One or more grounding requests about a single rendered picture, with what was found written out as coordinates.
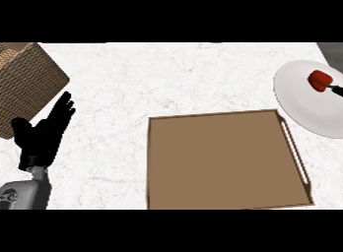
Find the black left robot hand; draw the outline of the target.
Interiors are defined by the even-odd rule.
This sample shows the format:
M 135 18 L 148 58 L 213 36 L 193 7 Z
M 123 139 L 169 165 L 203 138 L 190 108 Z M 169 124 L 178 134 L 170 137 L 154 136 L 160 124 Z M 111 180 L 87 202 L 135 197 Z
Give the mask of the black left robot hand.
M 15 143 L 22 149 L 19 169 L 27 171 L 33 166 L 49 167 L 59 149 L 76 108 L 71 93 L 65 92 L 58 99 L 50 114 L 37 125 L 16 117 L 12 120 Z

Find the red bell pepper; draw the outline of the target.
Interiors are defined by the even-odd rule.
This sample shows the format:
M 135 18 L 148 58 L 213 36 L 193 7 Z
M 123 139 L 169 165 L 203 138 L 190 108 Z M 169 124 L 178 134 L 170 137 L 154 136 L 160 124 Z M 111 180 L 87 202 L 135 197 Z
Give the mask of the red bell pepper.
M 338 85 L 333 85 L 332 76 L 327 75 L 320 70 L 313 71 L 307 80 L 308 80 L 308 83 L 310 83 L 311 87 L 314 88 L 314 90 L 320 93 L 323 93 L 327 89 L 338 88 Z

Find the white round plate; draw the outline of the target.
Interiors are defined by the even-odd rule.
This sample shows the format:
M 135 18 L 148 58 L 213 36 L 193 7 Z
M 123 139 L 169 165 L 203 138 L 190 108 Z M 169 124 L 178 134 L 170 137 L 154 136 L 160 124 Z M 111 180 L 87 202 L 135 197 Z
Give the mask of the white round plate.
M 278 103 L 299 125 L 313 133 L 343 139 L 343 97 L 332 89 L 318 92 L 308 76 L 314 70 L 326 73 L 332 84 L 343 88 L 343 74 L 329 65 L 298 60 L 287 63 L 276 73 L 274 92 Z

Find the brown wooden tray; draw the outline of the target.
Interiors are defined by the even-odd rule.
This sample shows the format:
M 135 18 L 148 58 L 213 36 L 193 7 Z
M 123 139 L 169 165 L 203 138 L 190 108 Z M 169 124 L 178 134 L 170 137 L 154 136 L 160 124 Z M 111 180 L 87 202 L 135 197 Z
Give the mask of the brown wooden tray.
M 148 119 L 151 210 L 273 209 L 311 204 L 311 182 L 277 110 Z

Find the brown wicker basket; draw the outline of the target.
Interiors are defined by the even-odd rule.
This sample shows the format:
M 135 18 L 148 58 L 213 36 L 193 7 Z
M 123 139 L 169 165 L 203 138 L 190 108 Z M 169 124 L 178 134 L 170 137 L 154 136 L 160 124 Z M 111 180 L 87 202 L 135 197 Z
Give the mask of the brown wicker basket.
M 12 119 L 31 120 L 68 82 L 36 42 L 0 42 L 0 138 L 13 138 Z

